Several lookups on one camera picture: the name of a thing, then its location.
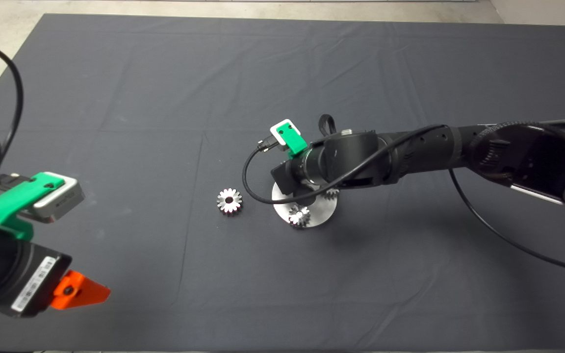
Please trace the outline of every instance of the black tablecloth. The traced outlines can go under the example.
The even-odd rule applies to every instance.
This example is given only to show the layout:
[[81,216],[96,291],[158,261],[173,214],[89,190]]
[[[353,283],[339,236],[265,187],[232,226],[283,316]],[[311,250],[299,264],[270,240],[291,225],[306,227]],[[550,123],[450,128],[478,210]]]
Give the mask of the black tablecloth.
[[[565,270],[468,213],[446,172],[341,193],[296,231],[223,188],[274,123],[307,139],[565,118],[565,27],[45,15],[15,57],[26,108],[5,172],[78,178],[86,200],[34,241],[107,303],[0,314],[0,350],[565,349]],[[0,137],[13,111],[0,79]],[[282,152],[259,156],[269,195]],[[460,171],[516,240],[565,260],[565,207]]]

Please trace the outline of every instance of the spur gear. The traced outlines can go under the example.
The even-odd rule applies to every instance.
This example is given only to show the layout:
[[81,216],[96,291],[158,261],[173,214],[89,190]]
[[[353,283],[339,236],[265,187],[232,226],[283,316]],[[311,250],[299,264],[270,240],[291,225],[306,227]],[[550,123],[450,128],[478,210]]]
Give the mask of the spur gear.
[[289,210],[289,224],[295,228],[304,228],[307,226],[309,219],[311,218],[311,213],[309,208],[305,206],[294,205]]
[[339,197],[339,189],[336,188],[328,189],[326,190],[325,193],[322,194],[322,196],[324,197],[324,199],[334,200],[337,197]]
[[217,195],[217,208],[227,216],[237,214],[242,205],[243,197],[235,189],[224,189]]

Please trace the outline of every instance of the cable connector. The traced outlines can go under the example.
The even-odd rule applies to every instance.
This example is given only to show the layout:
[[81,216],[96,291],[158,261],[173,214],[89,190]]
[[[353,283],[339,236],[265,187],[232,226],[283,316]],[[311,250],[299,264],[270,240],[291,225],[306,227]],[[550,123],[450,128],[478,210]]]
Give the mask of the cable connector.
[[20,183],[23,183],[23,181],[29,181],[29,180],[30,178],[23,175],[19,175],[17,173],[11,173],[10,175],[0,174],[0,191],[5,192],[13,187],[16,187]]
[[260,140],[257,144],[258,150],[261,152],[267,152],[271,150],[273,147],[278,146],[280,143],[278,140],[273,136],[269,135],[266,138]]

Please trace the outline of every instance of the robotic arm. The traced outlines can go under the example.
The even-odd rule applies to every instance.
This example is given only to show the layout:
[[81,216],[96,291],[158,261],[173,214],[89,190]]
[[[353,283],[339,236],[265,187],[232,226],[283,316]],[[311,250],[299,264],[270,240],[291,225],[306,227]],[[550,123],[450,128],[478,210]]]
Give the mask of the robotic arm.
[[565,121],[378,134],[343,130],[292,153],[271,175],[283,194],[296,196],[309,194],[303,192],[308,185],[328,187],[355,168],[337,188],[375,187],[397,183],[406,174],[469,168],[494,183],[565,204]]

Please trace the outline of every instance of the table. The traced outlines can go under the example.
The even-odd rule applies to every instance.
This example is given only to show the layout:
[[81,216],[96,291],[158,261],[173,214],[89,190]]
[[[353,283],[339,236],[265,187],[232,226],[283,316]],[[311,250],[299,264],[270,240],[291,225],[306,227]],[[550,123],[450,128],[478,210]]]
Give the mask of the table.
[[[112,289],[31,320],[0,351],[565,349],[565,270],[497,239],[446,172],[342,192],[296,231],[222,188],[271,125],[307,139],[565,118],[565,27],[48,14],[15,57],[26,109],[5,172],[78,178],[86,200],[34,241]],[[13,110],[0,78],[0,137]],[[282,152],[258,157],[261,194]],[[565,207],[459,171],[480,212],[565,260]]]

